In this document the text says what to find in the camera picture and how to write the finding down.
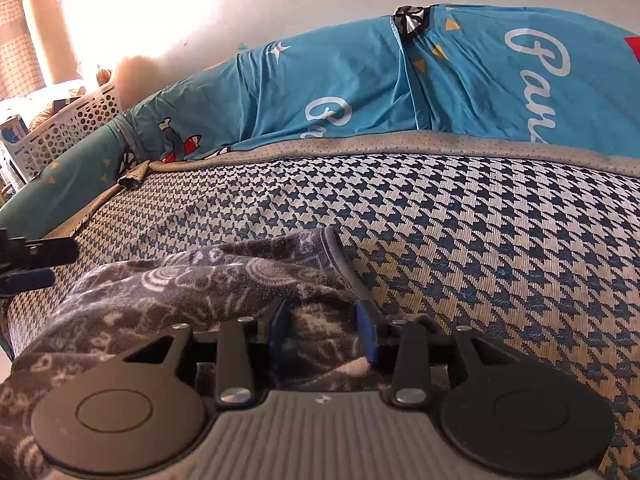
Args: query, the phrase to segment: item in basket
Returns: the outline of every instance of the item in basket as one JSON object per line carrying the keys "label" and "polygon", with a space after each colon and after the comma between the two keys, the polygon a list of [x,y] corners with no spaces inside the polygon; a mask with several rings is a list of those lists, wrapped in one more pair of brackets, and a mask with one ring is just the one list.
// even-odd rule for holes
{"label": "item in basket", "polygon": [[57,114],[62,108],[71,104],[73,101],[78,100],[81,96],[67,97],[66,99],[56,99],[53,101],[53,114]]}
{"label": "item in basket", "polygon": [[2,129],[2,138],[12,144],[15,144],[29,134],[27,126],[24,124],[20,115],[9,117],[0,125],[0,128]]}

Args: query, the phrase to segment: cartoon character print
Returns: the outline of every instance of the cartoon character print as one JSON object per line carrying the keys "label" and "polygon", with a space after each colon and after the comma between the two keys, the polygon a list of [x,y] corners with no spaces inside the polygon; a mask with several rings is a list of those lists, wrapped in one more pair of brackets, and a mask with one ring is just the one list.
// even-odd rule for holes
{"label": "cartoon character print", "polygon": [[172,152],[169,152],[169,154],[162,159],[165,164],[184,160],[185,156],[195,152],[198,149],[200,139],[202,138],[201,135],[194,135],[189,137],[187,140],[182,140],[182,138],[177,133],[175,133],[175,130],[171,126],[169,126],[170,122],[171,117],[167,117],[164,119],[164,121],[158,124],[160,130],[164,132],[164,136],[174,148]]}

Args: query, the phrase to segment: white star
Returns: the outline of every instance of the white star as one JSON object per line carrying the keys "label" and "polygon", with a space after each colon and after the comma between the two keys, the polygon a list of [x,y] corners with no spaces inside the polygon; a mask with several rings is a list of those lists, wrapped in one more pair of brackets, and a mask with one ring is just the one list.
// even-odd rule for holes
{"label": "white star", "polygon": [[276,46],[274,46],[271,50],[268,50],[269,54],[273,54],[276,57],[276,64],[280,63],[280,53],[284,52],[285,50],[287,50],[288,48],[291,48],[291,46],[282,46],[282,42],[278,43]]}

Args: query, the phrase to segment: black robotic device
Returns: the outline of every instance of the black robotic device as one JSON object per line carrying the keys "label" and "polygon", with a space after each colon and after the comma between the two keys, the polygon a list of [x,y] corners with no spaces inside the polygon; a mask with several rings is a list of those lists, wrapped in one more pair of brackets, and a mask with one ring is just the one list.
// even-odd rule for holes
{"label": "black robotic device", "polygon": [[[385,395],[270,390],[278,298],[218,332],[175,325],[50,392],[32,418],[48,478],[597,478],[614,419],[587,386],[467,326],[369,301],[354,318]],[[213,397],[193,389],[199,362],[216,363]]]}

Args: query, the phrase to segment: yellow triangle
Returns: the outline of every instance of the yellow triangle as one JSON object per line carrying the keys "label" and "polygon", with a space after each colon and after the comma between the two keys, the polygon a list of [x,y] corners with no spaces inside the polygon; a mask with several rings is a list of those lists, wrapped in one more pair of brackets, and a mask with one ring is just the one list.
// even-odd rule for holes
{"label": "yellow triangle", "polygon": [[440,44],[437,44],[435,47],[433,47],[433,50],[431,51],[431,53],[434,56],[441,57],[442,59],[449,59],[447,57],[447,54],[444,53],[444,50],[442,49]]}
{"label": "yellow triangle", "polygon": [[447,23],[445,23],[444,28],[445,30],[459,30],[460,26],[451,18],[447,18]]}
{"label": "yellow triangle", "polygon": [[414,61],[414,66],[423,74],[427,71],[424,60],[419,59],[418,61]]}

